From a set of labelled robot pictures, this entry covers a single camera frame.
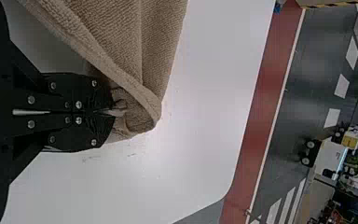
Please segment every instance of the crosswalk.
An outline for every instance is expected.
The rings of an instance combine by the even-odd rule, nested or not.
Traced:
[[[303,188],[306,182],[306,178],[301,180],[297,187],[293,187],[287,192],[284,201],[280,198],[275,202],[268,210],[267,214],[262,214],[251,222],[251,224],[293,224],[296,217],[296,212],[301,200]],[[263,223],[262,216],[267,216],[266,223]]]

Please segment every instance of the white line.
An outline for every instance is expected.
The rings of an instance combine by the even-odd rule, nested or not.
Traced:
[[[287,213],[289,212],[290,204],[292,204],[293,194],[295,194],[296,187],[292,188],[286,194],[286,200],[284,200],[283,209],[281,212],[281,218],[279,219],[279,224],[284,224],[287,218]]]
[[[348,47],[346,58],[353,70],[358,58],[358,48],[356,46],[356,42],[354,41],[353,37],[351,38],[351,43],[350,46]]]
[[[297,192],[297,195],[296,195],[296,198],[295,198],[295,202],[293,203],[292,212],[290,213],[288,224],[292,224],[295,221],[295,216],[296,216],[296,213],[297,213],[298,204],[300,203],[302,190],[304,188],[305,181],[306,181],[306,179],[303,179],[301,181],[300,185],[298,186],[298,192]]]
[[[334,127],[338,123],[339,109],[330,108],[327,113],[326,121],[324,122],[324,128]]]
[[[263,169],[264,169],[264,164],[266,163],[267,154],[269,153],[269,144],[271,142],[272,134],[273,134],[274,129],[275,129],[275,123],[277,121],[279,109],[281,108],[281,102],[282,102],[282,98],[283,98],[284,88],[286,87],[287,78],[289,77],[290,68],[292,66],[293,56],[295,55],[295,52],[296,52],[297,41],[298,41],[298,37],[300,35],[301,26],[303,24],[305,11],[306,11],[306,9],[302,10],[300,21],[298,23],[295,42],[293,43],[293,48],[292,48],[292,52],[290,54],[289,63],[287,64],[287,68],[286,68],[286,74],[284,75],[283,85],[282,85],[282,89],[281,89],[281,95],[280,95],[280,98],[279,98],[279,101],[278,101],[277,110],[275,111],[274,120],[272,121],[271,130],[269,131],[269,137],[268,137],[268,141],[267,141],[267,146],[266,146],[266,150],[264,151],[264,157],[263,157],[263,160],[262,160],[262,163],[261,163],[260,170],[258,172],[257,182],[255,183],[255,190],[254,190],[251,206],[249,207],[249,212],[252,212],[253,206],[255,205],[255,196],[257,194],[258,185],[260,184],[261,175],[263,174]],[[246,218],[245,224],[249,224],[249,216]]]
[[[260,222],[255,219],[251,224],[260,224]]]
[[[345,99],[345,96],[347,95],[348,87],[350,86],[350,82],[341,75],[339,75],[339,79],[337,82],[336,90],[334,91],[334,94],[336,96],[339,96],[343,99]]]
[[[281,199],[274,203],[268,212],[267,223],[275,223],[275,218],[277,217],[279,205],[281,205]]]

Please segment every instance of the beige knit sweater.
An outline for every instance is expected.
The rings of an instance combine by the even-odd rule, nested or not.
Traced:
[[[61,41],[107,77],[125,111],[109,142],[156,126],[187,0],[18,0]]]

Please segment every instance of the red curb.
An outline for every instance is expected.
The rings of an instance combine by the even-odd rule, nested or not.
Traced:
[[[296,0],[288,0],[281,13],[272,16],[241,154],[220,224],[243,224],[244,211],[251,205],[301,14]]]

